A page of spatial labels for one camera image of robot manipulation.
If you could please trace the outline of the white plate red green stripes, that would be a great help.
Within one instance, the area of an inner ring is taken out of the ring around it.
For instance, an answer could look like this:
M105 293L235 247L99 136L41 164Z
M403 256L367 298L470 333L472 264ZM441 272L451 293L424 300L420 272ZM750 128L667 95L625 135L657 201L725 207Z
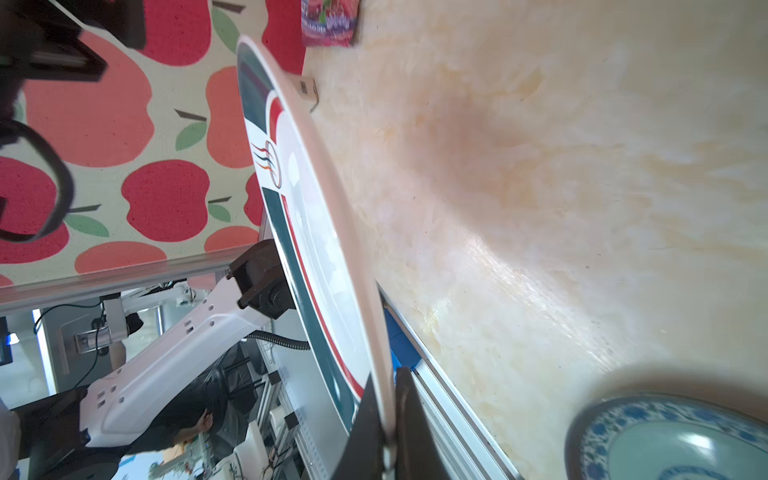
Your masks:
M335 166L308 106L263 44L241 36L236 68L265 211L328 393L350 429L371 385L384 437L393 441L383 306Z

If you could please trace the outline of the teal patterned small plate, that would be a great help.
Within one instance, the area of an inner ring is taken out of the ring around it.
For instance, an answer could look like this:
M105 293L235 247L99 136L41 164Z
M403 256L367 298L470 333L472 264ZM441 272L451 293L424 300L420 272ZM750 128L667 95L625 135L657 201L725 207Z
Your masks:
M584 409L565 443L569 479L765 479L767 423L672 395L627 395Z

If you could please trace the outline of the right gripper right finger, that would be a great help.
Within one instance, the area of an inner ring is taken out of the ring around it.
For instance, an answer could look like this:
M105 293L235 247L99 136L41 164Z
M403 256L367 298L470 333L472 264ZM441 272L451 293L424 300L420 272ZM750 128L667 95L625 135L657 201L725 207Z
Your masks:
M411 370L395 374L398 480L448 480L450 478L432 436Z

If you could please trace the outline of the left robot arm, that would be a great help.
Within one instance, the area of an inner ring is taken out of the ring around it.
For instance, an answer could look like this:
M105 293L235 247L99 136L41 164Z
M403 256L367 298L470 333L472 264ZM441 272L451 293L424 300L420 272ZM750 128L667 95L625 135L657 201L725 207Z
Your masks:
M121 458L184 388L243 338L293 308L274 240L236 259L192 312L88 387L17 408L31 479L110 479Z

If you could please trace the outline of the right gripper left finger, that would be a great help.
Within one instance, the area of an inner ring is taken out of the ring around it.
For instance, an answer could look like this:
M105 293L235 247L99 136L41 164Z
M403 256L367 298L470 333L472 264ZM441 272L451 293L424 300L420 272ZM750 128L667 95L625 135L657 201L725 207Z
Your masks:
M384 473L385 438L375 388L369 378L333 480L378 480Z

